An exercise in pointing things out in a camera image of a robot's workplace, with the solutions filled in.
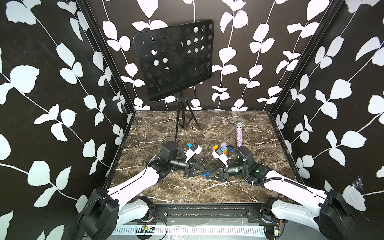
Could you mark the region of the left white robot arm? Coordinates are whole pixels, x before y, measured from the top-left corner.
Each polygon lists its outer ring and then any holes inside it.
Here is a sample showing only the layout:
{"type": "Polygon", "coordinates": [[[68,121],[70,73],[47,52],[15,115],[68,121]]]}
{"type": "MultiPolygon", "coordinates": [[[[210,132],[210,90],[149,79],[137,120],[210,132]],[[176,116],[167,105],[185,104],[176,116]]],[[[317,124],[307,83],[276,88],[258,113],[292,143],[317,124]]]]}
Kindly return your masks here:
{"type": "Polygon", "coordinates": [[[144,197],[135,197],[164,179],[171,169],[180,169],[185,176],[194,177],[194,168],[206,174],[207,168],[194,158],[202,151],[197,143],[188,144],[184,157],[178,157],[179,143],[166,142],[146,167],[124,183],[105,190],[94,190],[74,219],[72,225],[80,226],[92,240],[106,240],[115,230],[132,220],[148,218],[153,203],[144,197]]]}

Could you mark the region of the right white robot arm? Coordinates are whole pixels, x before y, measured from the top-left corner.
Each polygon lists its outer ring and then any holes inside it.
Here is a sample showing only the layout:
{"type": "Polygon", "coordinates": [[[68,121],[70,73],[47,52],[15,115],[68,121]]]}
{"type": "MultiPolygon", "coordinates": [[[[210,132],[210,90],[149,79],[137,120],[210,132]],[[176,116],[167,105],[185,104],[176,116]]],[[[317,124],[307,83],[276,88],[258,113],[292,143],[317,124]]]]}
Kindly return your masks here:
{"type": "Polygon", "coordinates": [[[259,164],[248,148],[213,147],[212,156],[223,166],[216,166],[206,174],[208,180],[228,182],[230,177],[242,175],[246,183],[281,194],[293,203],[268,199],[260,210],[268,221],[271,218],[292,221],[319,231],[328,240],[349,240],[355,219],[343,195],[307,187],[259,164]]]}

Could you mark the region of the lilac square lego brick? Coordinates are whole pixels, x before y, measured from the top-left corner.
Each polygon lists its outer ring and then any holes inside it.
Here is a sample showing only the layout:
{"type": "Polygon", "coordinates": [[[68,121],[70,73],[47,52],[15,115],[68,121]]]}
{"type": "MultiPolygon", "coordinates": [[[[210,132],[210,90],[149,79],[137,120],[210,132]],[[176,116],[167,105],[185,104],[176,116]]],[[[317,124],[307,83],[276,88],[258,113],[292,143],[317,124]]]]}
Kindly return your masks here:
{"type": "Polygon", "coordinates": [[[227,149],[227,144],[226,143],[221,143],[221,150],[226,150],[227,149]]]}

